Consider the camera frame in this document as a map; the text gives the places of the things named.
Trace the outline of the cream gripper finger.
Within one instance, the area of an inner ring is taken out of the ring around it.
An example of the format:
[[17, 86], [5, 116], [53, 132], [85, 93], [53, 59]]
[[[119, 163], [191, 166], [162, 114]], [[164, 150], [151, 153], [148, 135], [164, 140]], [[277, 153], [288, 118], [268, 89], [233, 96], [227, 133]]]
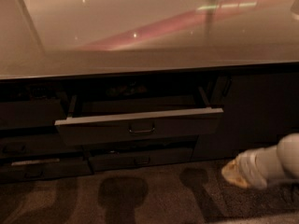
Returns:
[[231, 185], [242, 189], [250, 187], [249, 182], [240, 174], [236, 160], [229, 161], [221, 169], [221, 175]]

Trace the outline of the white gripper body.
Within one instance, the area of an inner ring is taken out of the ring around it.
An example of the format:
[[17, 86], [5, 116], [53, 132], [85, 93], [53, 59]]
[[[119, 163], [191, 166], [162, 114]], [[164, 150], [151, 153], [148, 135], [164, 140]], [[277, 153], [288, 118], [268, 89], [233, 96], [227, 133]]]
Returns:
[[250, 149], [240, 153], [236, 157], [240, 174], [246, 179], [254, 189], [266, 189], [267, 181], [258, 170], [256, 164], [257, 153], [262, 151], [261, 148]]

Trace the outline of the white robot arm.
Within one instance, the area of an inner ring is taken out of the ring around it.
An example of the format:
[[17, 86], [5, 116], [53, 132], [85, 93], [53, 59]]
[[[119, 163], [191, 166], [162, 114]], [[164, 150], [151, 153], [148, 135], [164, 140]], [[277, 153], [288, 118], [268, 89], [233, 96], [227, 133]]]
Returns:
[[299, 181], [299, 133], [284, 136], [275, 146], [246, 150], [229, 161], [221, 175], [242, 189], [267, 189]]

